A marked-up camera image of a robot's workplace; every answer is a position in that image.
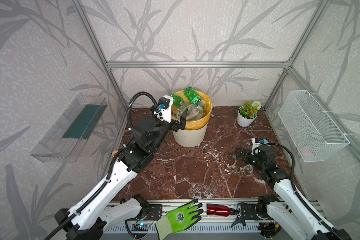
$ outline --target orange object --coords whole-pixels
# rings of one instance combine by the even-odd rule
[[[209,121],[209,118],[211,117],[211,113],[212,113],[212,108],[213,108],[213,105],[212,105],[212,101],[211,99],[208,97],[207,94],[203,93],[203,92],[200,92],[200,91],[196,91],[197,94],[199,94],[199,96],[201,97],[202,100],[204,100],[206,102],[206,105],[205,105],[205,117],[203,118],[200,118],[199,120],[195,120],[195,121],[187,121],[185,122],[185,129],[186,130],[197,130],[197,129],[200,129],[202,127],[204,127],[208,121]],[[177,93],[175,93],[176,95],[180,96],[183,98],[184,102],[186,103],[191,103],[188,98],[184,95],[184,90],[182,91],[179,91]],[[174,116],[171,116],[171,118],[173,120],[178,120],[177,118],[175,118]]]

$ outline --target white trash bin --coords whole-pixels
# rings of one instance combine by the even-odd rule
[[[208,123],[197,130],[179,129],[177,132],[173,131],[173,136],[175,137],[175,141],[183,147],[196,147],[204,140],[207,126]]]

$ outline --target trash can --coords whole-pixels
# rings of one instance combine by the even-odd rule
[[[175,141],[183,147],[195,147],[202,143],[205,137],[205,131],[208,125],[208,121],[212,113],[213,105],[208,95],[200,91],[196,92],[197,94],[199,94],[201,99],[206,102],[206,115],[199,120],[187,121],[185,123],[185,130],[179,129],[178,132],[173,132]],[[182,97],[185,102],[190,103],[188,98],[184,95],[183,91],[179,91],[175,94]]]

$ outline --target white flower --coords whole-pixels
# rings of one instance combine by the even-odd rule
[[[261,103],[259,101],[254,101],[251,106],[252,108],[259,110],[261,108]]]

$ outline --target potted plant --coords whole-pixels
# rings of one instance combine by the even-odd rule
[[[245,102],[244,105],[239,108],[237,113],[237,122],[242,127],[248,127],[257,117],[257,110],[261,108],[259,101],[252,103]]]

